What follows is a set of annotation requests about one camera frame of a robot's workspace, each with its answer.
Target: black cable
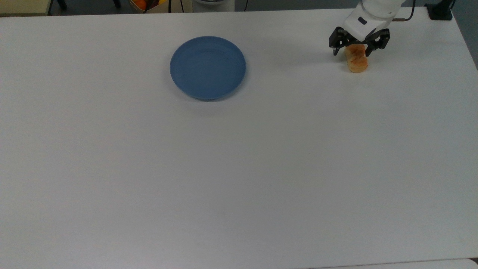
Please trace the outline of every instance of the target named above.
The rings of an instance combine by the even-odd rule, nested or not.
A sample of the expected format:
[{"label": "black cable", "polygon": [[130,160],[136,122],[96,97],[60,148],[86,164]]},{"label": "black cable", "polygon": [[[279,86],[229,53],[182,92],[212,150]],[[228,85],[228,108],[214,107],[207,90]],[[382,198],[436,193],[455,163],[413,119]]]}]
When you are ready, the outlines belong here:
[{"label": "black cable", "polygon": [[406,22],[406,21],[409,21],[412,17],[413,17],[413,13],[415,12],[415,3],[416,3],[416,0],[413,0],[413,4],[412,4],[412,13],[410,13],[410,17],[408,17],[408,19],[393,19],[392,21],[393,22]]},{"label": "black cable", "polygon": [[154,0],[149,0],[147,5],[146,5],[146,8],[144,9],[144,12],[143,14],[145,14],[150,8],[151,8],[151,5],[153,3]]}]

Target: black mount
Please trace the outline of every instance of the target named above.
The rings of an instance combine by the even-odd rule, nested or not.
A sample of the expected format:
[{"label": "black mount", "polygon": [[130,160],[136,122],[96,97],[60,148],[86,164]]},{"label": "black mount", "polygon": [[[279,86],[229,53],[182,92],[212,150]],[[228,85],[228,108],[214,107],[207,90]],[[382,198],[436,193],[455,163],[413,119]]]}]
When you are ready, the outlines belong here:
[{"label": "black mount", "polygon": [[367,44],[365,56],[369,56],[376,49],[384,49],[390,40],[390,30],[382,29],[365,38],[364,41],[358,41],[342,27],[335,28],[329,37],[329,47],[334,49],[334,55],[337,55],[340,48],[351,44]]},{"label": "black mount", "polygon": [[450,4],[453,0],[442,0],[440,3],[426,4],[428,16],[434,21],[451,21],[453,15],[451,14]]}]

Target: basket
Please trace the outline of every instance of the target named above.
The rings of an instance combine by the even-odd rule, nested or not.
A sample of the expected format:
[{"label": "basket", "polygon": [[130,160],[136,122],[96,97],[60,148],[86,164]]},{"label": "basket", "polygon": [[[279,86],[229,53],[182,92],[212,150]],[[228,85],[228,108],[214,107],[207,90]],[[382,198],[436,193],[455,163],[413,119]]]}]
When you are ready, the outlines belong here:
[{"label": "basket", "polygon": [[[183,2],[184,12],[193,12],[192,0],[172,0],[171,1],[171,13],[182,13],[181,1]],[[140,9],[133,0],[130,0],[130,5],[135,13],[144,13],[144,10]],[[168,0],[160,0],[158,5],[149,9],[146,13],[168,13]]]}]

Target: chair leg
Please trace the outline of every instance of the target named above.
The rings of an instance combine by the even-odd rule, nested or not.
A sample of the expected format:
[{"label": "chair leg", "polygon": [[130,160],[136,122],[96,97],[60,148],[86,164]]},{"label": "chair leg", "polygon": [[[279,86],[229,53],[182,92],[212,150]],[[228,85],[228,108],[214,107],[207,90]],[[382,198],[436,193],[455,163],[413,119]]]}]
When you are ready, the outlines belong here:
[{"label": "chair leg", "polygon": [[66,3],[65,3],[65,0],[56,0],[58,2],[58,4],[60,5],[60,8],[62,10],[66,10]]},{"label": "chair leg", "polygon": [[113,2],[115,2],[115,6],[116,6],[117,9],[121,7],[120,0],[113,0]]}]

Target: orange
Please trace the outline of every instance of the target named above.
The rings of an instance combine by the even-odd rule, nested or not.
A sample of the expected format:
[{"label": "orange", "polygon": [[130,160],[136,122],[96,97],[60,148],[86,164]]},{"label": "orange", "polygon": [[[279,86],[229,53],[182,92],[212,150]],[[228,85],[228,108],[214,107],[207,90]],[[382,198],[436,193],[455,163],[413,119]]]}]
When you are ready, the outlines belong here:
[{"label": "orange", "polygon": [[134,4],[138,6],[141,10],[146,9],[146,1],[145,0],[134,0]]}]

